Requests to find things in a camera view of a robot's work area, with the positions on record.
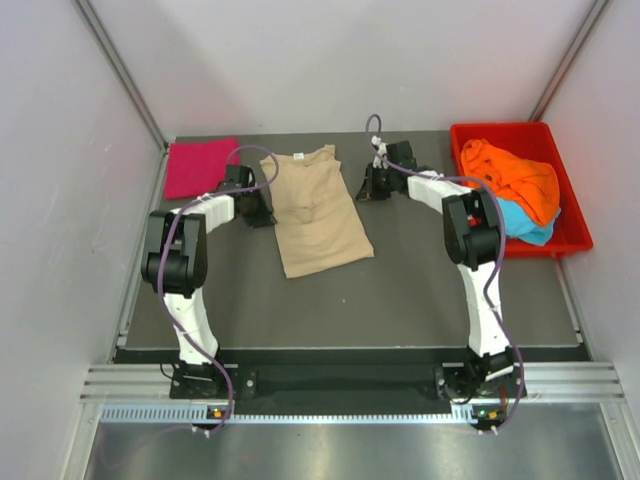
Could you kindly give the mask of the beige t shirt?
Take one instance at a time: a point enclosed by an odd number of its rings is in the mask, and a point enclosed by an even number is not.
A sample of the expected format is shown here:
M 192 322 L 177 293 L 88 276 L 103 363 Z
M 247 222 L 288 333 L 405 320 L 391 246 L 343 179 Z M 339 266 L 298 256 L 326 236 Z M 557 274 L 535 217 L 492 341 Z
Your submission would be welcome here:
M 304 277 L 362 259 L 374 248 L 336 159 L 336 147 L 269 156 L 260 161 L 269 186 L 275 234 L 288 279 Z

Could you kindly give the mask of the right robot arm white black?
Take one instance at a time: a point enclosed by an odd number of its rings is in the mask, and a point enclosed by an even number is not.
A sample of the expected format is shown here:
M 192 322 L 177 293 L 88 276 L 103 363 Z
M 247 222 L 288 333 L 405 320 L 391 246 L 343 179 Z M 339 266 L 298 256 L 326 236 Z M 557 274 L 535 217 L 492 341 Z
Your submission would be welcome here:
M 499 204 L 483 187 L 417 166 L 408 141 L 370 139 L 373 160 L 366 166 L 358 201 L 381 201 L 399 193 L 442 216 L 444 246 L 461 275 L 469 317 L 468 359 L 458 379 L 441 381 L 444 394 L 463 402 L 498 389 L 514 370 L 514 353 L 502 325 L 499 261 L 504 242 Z

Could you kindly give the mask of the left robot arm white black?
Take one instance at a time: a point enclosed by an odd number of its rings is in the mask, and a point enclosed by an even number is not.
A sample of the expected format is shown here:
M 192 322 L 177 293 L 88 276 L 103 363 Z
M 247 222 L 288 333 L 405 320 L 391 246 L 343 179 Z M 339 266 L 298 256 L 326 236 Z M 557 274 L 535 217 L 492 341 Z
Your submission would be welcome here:
M 170 391 L 174 399 L 220 398 L 229 392 L 204 305 L 207 235 L 236 218 L 251 228 L 273 226 L 261 188 L 252 168 L 231 165 L 215 191 L 180 208 L 149 214 L 141 276 L 159 296 L 178 339 Z

